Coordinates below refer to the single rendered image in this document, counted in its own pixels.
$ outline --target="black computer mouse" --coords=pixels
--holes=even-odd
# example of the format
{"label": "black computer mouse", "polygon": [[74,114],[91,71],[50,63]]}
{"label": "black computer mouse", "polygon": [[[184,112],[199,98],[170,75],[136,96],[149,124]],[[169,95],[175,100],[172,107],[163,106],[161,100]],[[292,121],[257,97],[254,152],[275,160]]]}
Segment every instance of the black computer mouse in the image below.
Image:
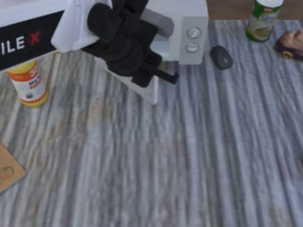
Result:
{"label": "black computer mouse", "polygon": [[214,64],[221,70],[228,69],[233,65],[233,60],[227,50],[222,46],[215,46],[210,51]]}

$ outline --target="green can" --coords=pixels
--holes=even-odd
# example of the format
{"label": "green can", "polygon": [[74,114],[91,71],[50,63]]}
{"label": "green can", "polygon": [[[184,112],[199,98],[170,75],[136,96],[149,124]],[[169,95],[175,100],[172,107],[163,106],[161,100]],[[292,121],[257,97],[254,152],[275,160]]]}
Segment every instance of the green can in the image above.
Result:
{"label": "green can", "polygon": [[269,39],[283,0],[255,0],[255,5],[246,29],[246,36],[255,42]]}

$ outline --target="orange bottle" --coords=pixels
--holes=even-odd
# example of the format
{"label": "orange bottle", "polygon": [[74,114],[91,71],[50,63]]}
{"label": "orange bottle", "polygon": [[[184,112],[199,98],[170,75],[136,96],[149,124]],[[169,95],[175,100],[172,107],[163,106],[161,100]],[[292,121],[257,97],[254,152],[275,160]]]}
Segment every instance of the orange bottle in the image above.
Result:
{"label": "orange bottle", "polygon": [[36,61],[9,70],[8,75],[24,105],[36,107],[47,101],[48,93]]}

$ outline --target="can label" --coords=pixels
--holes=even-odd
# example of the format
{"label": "can label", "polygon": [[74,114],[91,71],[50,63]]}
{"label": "can label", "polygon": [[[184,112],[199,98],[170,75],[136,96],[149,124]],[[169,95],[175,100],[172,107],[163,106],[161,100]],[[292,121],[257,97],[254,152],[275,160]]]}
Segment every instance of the can label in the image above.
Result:
{"label": "can label", "polygon": [[246,30],[247,37],[256,42],[268,40],[280,9],[281,6],[268,8],[255,1],[255,6]]}
{"label": "can label", "polygon": [[29,72],[10,74],[10,78],[20,99],[24,102],[36,102],[46,94],[46,88],[42,82],[37,64],[34,64]]}

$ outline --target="brown snack package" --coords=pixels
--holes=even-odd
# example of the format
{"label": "brown snack package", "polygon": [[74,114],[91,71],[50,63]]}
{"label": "brown snack package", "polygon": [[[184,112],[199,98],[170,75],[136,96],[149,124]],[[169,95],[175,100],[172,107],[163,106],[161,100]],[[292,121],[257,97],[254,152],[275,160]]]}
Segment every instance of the brown snack package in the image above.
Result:
{"label": "brown snack package", "polygon": [[0,193],[25,176],[26,171],[0,143]]}

